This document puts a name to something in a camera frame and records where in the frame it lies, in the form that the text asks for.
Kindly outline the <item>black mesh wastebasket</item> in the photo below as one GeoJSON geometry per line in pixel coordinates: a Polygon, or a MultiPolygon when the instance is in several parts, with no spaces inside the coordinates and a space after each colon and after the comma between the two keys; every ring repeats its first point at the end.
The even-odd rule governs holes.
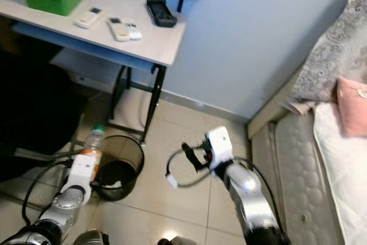
{"type": "Polygon", "coordinates": [[[145,154],[136,140],[125,135],[105,137],[92,189],[102,200],[122,200],[134,190],[144,164],[145,154]]]}

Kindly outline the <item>quilted white mattress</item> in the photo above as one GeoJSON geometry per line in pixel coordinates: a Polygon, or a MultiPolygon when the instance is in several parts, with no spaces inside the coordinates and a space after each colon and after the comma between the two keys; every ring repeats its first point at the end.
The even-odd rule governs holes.
{"type": "Polygon", "coordinates": [[[293,245],[343,245],[314,116],[288,113],[250,138],[255,166],[272,188],[281,227],[293,245]]]}

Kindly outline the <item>white remote control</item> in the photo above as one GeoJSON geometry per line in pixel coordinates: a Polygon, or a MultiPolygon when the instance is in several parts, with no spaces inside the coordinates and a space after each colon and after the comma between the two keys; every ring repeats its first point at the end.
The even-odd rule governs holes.
{"type": "Polygon", "coordinates": [[[110,28],[113,39],[115,41],[130,41],[131,36],[128,25],[117,17],[110,17],[107,19],[107,25],[110,28]]]}
{"type": "Polygon", "coordinates": [[[128,33],[129,33],[129,37],[130,40],[132,41],[137,41],[137,40],[141,40],[143,35],[140,32],[138,25],[135,22],[132,21],[128,21],[126,22],[127,28],[128,28],[128,33]]]}

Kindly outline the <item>robot left leg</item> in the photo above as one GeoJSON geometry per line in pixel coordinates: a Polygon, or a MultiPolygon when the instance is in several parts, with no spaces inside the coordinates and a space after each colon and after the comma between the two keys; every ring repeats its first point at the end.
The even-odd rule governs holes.
{"type": "Polygon", "coordinates": [[[110,245],[108,235],[98,229],[87,230],[80,234],[73,245],[110,245]]]}

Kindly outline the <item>black charger cradle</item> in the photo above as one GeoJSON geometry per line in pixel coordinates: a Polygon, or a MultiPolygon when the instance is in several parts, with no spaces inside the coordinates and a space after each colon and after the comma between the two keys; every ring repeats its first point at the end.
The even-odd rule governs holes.
{"type": "Polygon", "coordinates": [[[157,27],[173,28],[178,23],[178,18],[168,9],[166,0],[147,0],[146,6],[157,27]]]}

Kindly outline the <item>grey paisley pillow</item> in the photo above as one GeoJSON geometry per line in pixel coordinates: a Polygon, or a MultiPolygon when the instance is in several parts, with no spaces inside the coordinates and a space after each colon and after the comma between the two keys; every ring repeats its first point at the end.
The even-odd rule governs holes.
{"type": "Polygon", "coordinates": [[[319,102],[334,102],[339,77],[367,83],[367,0],[347,0],[297,72],[288,107],[306,114],[319,102]]]}

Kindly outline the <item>sliding keyboard tray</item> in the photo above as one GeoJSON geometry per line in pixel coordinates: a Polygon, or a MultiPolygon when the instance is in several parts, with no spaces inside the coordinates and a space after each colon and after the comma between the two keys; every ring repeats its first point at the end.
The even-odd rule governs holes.
{"type": "Polygon", "coordinates": [[[104,48],[103,46],[77,40],[76,38],[65,36],[61,33],[51,32],[50,30],[45,30],[44,28],[29,25],[28,23],[18,22],[15,23],[15,25],[13,25],[11,28],[13,28],[16,33],[31,36],[33,38],[37,38],[38,40],[52,43],[53,45],[63,46],[64,48],[76,50],[80,53],[88,54],[90,56],[94,56],[96,58],[107,60],[126,67],[131,67],[133,69],[154,72],[156,68],[163,68],[163,71],[166,71],[166,66],[157,65],[152,61],[140,59],[125,53],[116,52],[104,48]]]}

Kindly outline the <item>pink pillow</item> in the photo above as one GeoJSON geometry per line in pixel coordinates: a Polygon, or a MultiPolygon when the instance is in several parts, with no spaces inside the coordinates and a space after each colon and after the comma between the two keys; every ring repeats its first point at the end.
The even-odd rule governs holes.
{"type": "Polygon", "coordinates": [[[339,77],[336,93],[343,135],[367,138],[367,83],[339,77]]]}

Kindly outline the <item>black chair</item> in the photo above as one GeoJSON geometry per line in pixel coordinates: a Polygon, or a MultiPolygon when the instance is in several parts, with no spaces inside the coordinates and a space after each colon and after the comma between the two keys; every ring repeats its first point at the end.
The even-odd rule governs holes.
{"type": "Polygon", "coordinates": [[[0,17],[2,85],[10,93],[2,103],[0,122],[1,193],[4,200],[22,203],[29,180],[23,175],[48,161],[16,156],[17,150],[53,155],[74,140],[88,99],[73,90],[65,70],[50,63],[61,46],[15,32],[16,20],[0,17]]]}

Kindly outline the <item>white remote with display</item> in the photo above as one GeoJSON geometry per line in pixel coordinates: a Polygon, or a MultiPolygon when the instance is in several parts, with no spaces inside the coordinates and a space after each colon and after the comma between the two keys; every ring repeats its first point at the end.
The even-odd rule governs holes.
{"type": "Polygon", "coordinates": [[[73,24],[79,28],[91,28],[99,21],[100,18],[103,17],[104,12],[105,10],[100,8],[89,8],[87,11],[79,14],[79,16],[74,20],[73,24]]]}

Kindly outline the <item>wooden desk with black legs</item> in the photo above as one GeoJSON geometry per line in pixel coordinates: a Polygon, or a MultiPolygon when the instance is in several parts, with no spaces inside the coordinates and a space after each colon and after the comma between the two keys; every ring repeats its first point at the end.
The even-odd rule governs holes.
{"type": "MultiPolygon", "coordinates": [[[[163,81],[168,69],[175,63],[187,24],[183,14],[175,13],[178,18],[175,27],[157,27],[150,17],[146,1],[81,0],[71,15],[62,16],[32,9],[27,6],[25,0],[0,0],[0,14],[16,22],[28,23],[166,66],[166,71],[156,68],[154,72],[150,72],[104,60],[115,66],[112,70],[112,104],[107,124],[109,127],[136,135],[140,145],[144,145],[162,95],[163,81]],[[76,17],[92,7],[105,10],[103,17],[91,28],[76,27],[73,24],[76,17]],[[143,35],[142,39],[115,41],[106,23],[108,17],[134,21],[143,35]]],[[[63,49],[66,53],[75,51],[80,57],[90,56],[69,48],[63,49]]]]}

